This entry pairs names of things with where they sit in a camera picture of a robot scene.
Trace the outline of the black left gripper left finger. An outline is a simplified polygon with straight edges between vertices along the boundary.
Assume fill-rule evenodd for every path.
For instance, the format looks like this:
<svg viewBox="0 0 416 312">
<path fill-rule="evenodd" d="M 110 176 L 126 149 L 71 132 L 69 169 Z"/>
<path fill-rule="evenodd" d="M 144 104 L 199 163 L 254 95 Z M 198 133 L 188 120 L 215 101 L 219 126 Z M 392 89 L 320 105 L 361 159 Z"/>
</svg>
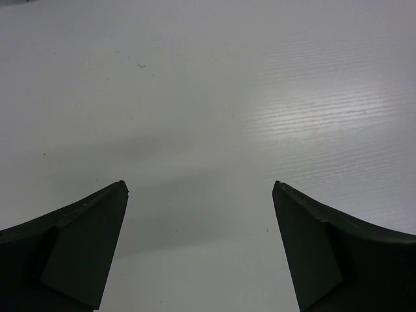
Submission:
<svg viewBox="0 0 416 312">
<path fill-rule="evenodd" d="M 128 197 L 118 181 L 1 230 L 1 310 L 98 310 Z"/>
</svg>

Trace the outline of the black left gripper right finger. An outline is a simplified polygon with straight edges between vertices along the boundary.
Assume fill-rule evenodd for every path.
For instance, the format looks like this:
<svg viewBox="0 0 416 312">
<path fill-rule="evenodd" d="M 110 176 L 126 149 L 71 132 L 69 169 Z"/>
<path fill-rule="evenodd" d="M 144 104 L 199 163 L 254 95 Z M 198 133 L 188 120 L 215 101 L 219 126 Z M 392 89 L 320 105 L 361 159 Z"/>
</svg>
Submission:
<svg viewBox="0 0 416 312">
<path fill-rule="evenodd" d="M 300 311 L 414 311 L 415 236 L 277 181 L 276 218 Z"/>
</svg>

